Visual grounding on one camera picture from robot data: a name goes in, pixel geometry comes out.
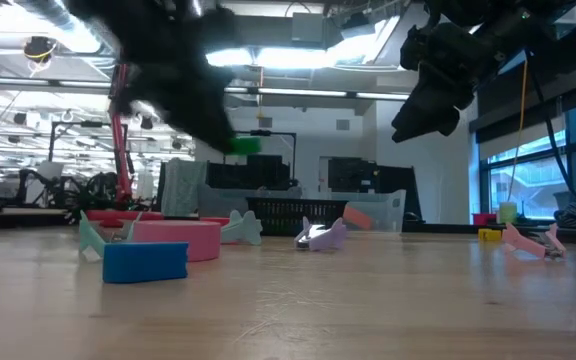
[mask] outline black cable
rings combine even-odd
[[[533,56],[530,53],[530,51],[525,50],[525,53],[526,53],[526,59],[528,59],[528,63],[534,64],[534,62],[532,61]],[[557,162],[557,166],[559,167],[559,171],[561,172],[561,177],[563,177],[564,182],[568,187],[568,191],[570,191],[570,193],[573,194],[573,196],[576,198],[576,190],[572,185],[572,180],[570,180],[570,176],[568,176],[568,172],[564,167],[564,162],[561,159],[561,154],[559,154],[559,149],[557,148],[557,141],[555,140],[555,130],[553,129],[550,115],[548,115],[548,113],[546,112],[546,107],[544,106],[546,101],[544,99],[544,94],[541,91],[541,85],[539,85],[539,79],[537,78],[537,73],[535,72],[532,66],[528,66],[528,72],[530,73],[530,78],[532,80],[533,85],[535,86],[535,92],[537,93],[537,98],[539,99],[540,111],[544,117],[544,120],[546,121],[546,128],[548,130],[548,139],[550,140],[550,146],[555,155],[555,161]]]

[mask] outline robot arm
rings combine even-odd
[[[393,141],[438,131],[450,135],[473,93],[525,48],[554,40],[552,23],[576,0],[426,0],[428,23],[413,26],[401,66],[419,82],[392,121]],[[440,23],[441,15],[451,22]],[[466,28],[481,25],[474,34]]]

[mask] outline desk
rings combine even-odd
[[[572,359],[576,245],[522,262],[472,235],[223,246],[189,278],[103,285],[73,229],[0,231],[0,359]]]

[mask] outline window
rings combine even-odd
[[[557,142],[557,146],[566,145],[566,131],[561,130],[555,133],[555,141]],[[488,158],[488,163],[492,164],[499,161],[504,161],[508,159],[515,158],[515,150],[517,148],[512,148],[510,150],[506,150],[502,153],[499,153],[495,156]],[[535,141],[531,141],[527,144],[519,146],[519,154],[518,156],[534,154],[536,152],[544,151],[550,149],[550,140],[548,136],[542,137],[541,139],[537,139]]]
[[[490,170],[490,204],[493,212],[508,201],[512,165]],[[517,164],[510,201],[529,218],[553,218],[558,210],[554,193],[566,191],[555,158]]]

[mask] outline ceiling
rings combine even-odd
[[[17,4],[0,6],[0,77],[28,78],[32,75],[36,79],[109,81],[108,74],[111,74],[114,63],[110,51],[116,46],[116,42],[108,36],[108,33],[99,24],[89,27],[88,31],[94,35],[91,41],[98,40],[95,47],[99,48],[102,44],[106,52],[82,54],[82,51],[87,50],[86,47],[90,48],[90,44],[74,41],[72,37],[64,35],[63,31],[55,27],[48,18],[34,14],[33,8],[27,5],[33,2],[33,0],[18,0]],[[222,3],[238,15],[241,28],[245,30],[247,41],[252,46],[251,49],[257,49],[258,46],[264,45],[264,42],[264,46],[281,46],[281,41],[284,41],[282,39],[289,37],[286,31],[290,30],[291,17],[294,13],[306,10],[303,5],[300,5],[301,3],[283,0],[273,2],[223,1]],[[264,87],[375,92],[409,92],[412,90],[417,81],[416,74],[398,70],[398,54],[399,46],[410,26],[425,21],[420,4],[412,3],[410,6],[403,6],[399,1],[372,1],[371,3],[370,1],[316,0],[304,5],[310,12],[327,16],[330,19],[326,20],[327,23],[336,24],[335,21],[343,21],[345,14],[367,8],[376,9],[369,13],[370,17],[381,16],[383,18],[394,15],[399,16],[399,19],[390,36],[384,39],[386,46],[377,54],[371,65],[358,63],[351,66],[338,65],[317,69],[265,68]],[[332,35],[327,33],[326,39],[339,37],[339,29],[336,27],[330,33]],[[40,72],[33,71],[32,64],[29,65],[29,61],[22,53],[22,44],[33,35],[59,40],[59,46],[53,53],[50,66]],[[237,74],[238,86],[260,85],[259,71],[243,66],[233,69]],[[8,170],[14,173],[15,169],[20,166],[33,167],[47,158],[49,145],[47,135],[51,131],[52,121],[89,119],[108,121],[106,115],[108,100],[105,95],[66,93],[59,88],[50,89],[50,92],[20,92],[18,90],[14,86],[0,86],[0,177],[3,177]],[[229,96],[226,102],[229,107],[257,106],[257,100],[256,96],[238,95]],[[263,97],[263,105],[265,107],[352,108],[358,114],[363,114],[370,102],[266,95]],[[9,111],[4,112],[3,110],[8,106]],[[15,124],[13,121],[14,115],[18,112],[28,113],[27,123],[24,126]],[[186,141],[187,136],[177,134],[165,124],[155,120],[154,129],[148,131],[140,128],[140,119],[125,119],[124,121],[129,127],[129,139],[131,139],[129,148],[133,151],[136,170],[151,170],[155,176],[158,176],[159,162],[149,160],[150,157],[156,156],[161,159],[163,153],[191,158],[193,145],[192,141]],[[55,143],[55,148],[58,149],[55,153],[55,161],[65,162],[66,172],[89,176],[100,170],[114,171],[110,152],[112,140],[108,128],[86,129],[73,126],[68,131],[63,131],[62,138]],[[19,135],[21,141],[18,144],[10,143],[10,134]],[[97,138],[90,139],[90,136],[97,136]],[[181,150],[172,149],[171,141],[174,137],[184,139],[184,147]],[[89,140],[82,144],[82,141],[79,141],[82,138],[89,138]]]

